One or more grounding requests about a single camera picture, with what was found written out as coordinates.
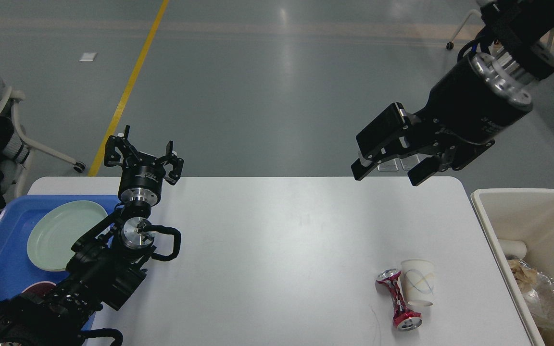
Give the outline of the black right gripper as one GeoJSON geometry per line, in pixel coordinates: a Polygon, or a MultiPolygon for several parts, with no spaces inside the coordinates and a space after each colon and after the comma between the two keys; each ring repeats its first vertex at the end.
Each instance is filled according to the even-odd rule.
{"type": "MultiPolygon", "coordinates": [[[[438,172],[466,167],[491,145],[494,137],[533,108],[532,98],[499,62],[487,53],[469,53],[450,69],[431,91],[416,116],[448,136],[447,149],[416,164],[408,173],[420,186],[438,172]]],[[[398,102],[391,103],[356,135],[358,159],[351,165],[355,180],[379,164],[425,150],[423,136],[398,102]]]]}

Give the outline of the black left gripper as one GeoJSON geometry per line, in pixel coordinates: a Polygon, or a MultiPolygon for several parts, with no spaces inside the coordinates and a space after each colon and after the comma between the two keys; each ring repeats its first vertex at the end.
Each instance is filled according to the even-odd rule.
{"type": "Polygon", "coordinates": [[[130,125],[126,125],[122,134],[107,138],[103,164],[105,167],[122,167],[117,192],[121,202],[140,200],[155,206],[161,200],[163,179],[170,185],[178,183],[184,160],[174,151],[172,140],[167,143],[165,154],[158,159],[139,153],[129,142],[129,131],[130,125]]]}

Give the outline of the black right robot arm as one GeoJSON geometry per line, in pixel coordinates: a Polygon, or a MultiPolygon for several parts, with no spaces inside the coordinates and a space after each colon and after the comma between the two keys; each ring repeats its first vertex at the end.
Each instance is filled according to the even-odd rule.
{"type": "Polygon", "coordinates": [[[502,47],[495,54],[464,47],[421,110],[387,106],[356,136],[356,180],[379,164],[413,155],[425,156],[407,173],[413,186],[435,173],[459,171],[532,111],[526,86],[554,73],[554,56],[540,41],[554,28],[554,0],[482,0],[480,13],[484,35],[468,47],[495,40],[502,47]]]}

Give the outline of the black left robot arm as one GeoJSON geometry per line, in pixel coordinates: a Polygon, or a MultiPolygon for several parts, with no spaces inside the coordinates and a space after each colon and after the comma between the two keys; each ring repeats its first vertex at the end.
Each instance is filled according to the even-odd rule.
{"type": "Polygon", "coordinates": [[[114,210],[71,245],[68,276],[42,297],[20,293],[0,301],[0,346],[81,346],[88,339],[109,337],[123,343],[113,328],[84,330],[104,305],[119,310],[145,280],[143,265],[174,260],[182,235],[169,226],[153,225],[148,217],[161,200],[163,182],[175,185],[183,159],[169,141],[159,158],[140,152],[129,142],[130,127],[109,136],[106,167],[121,166],[114,210]]]}

